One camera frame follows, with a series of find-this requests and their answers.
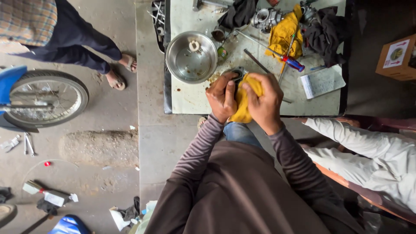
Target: motorcycle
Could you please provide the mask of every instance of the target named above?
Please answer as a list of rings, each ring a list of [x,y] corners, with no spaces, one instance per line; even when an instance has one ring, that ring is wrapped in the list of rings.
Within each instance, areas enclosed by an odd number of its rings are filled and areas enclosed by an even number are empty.
[[[65,123],[88,104],[87,87],[78,78],[27,66],[0,71],[0,127],[18,132]]]

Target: cardboard box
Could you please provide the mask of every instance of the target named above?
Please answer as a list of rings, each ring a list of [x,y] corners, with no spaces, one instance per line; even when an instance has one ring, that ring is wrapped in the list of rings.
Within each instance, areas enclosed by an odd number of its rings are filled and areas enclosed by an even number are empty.
[[[385,44],[381,50],[376,73],[396,80],[416,80],[416,69],[409,60],[416,45],[416,34]]]

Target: red and blue screwdriver handle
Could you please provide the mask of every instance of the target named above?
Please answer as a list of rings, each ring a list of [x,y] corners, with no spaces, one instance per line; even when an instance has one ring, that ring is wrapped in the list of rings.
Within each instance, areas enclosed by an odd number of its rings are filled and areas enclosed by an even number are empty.
[[[282,59],[282,61],[287,63],[287,65],[289,65],[291,68],[295,68],[299,72],[302,72],[305,69],[305,66],[300,64],[298,61],[294,60],[292,57],[288,57],[286,55],[283,55],[280,58]]]

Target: dark trousers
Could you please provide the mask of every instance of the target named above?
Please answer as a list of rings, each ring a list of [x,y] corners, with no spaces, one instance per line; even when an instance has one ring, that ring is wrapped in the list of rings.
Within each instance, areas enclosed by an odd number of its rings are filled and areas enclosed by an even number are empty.
[[[58,19],[52,37],[45,46],[26,47],[31,51],[16,56],[42,62],[76,64],[97,70],[101,74],[110,71],[110,64],[83,45],[107,55],[115,61],[121,59],[120,49],[107,36],[86,22],[67,0],[55,0]]]

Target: workbench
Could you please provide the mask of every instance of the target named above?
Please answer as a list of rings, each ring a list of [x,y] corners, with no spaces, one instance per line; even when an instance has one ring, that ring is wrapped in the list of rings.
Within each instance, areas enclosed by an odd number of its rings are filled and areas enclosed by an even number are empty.
[[[198,12],[194,12],[192,11],[192,3],[193,0],[166,0],[165,42],[169,42],[171,38],[185,31],[199,31],[210,36],[211,31],[217,25],[217,20],[223,13],[214,13],[213,11],[217,7],[211,5],[202,5]],[[282,0],[275,8],[293,10],[296,3],[299,3],[299,1]],[[312,6],[317,10],[328,6],[338,6],[337,15],[351,17],[351,6],[347,4],[346,0],[319,0],[313,3]],[[270,5],[265,0],[260,0],[258,7],[265,8],[270,7]],[[259,29],[251,25],[242,27],[241,30],[246,35],[257,38],[260,43],[268,45],[269,34],[261,33]],[[166,114],[209,114],[211,108],[206,99],[205,90],[209,87],[210,82],[231,67],[243,66],[249,72],[264,73],[243,52],[244,49],[248,49],[276,77],[279,76],[283,63],[278,62],[272,56],[264,55],[265,49],[257,43],[237,35],[233,43],[229,42],[224,47],[230,53],[227,60],[219,64],[214,75],[203,83],[191,85],[181,82],[173,77],[165,67],[164,110]],[[349,42],[346,41],[340,45],[338,53],[348,56],[349,52]],[[312,73],[310,68],[321,66],[324,62],[318,54],[301,57],[298,61],[305,65],[305,70],[298,72],[286,67],[280,82],[285,98],[293,100],[291,104],[282,103],[281,115],[286,117],[342,115],[347,106],[348,63],[341,65],[342,76],[347,83],[345,87],[308,100],[300,77]]]

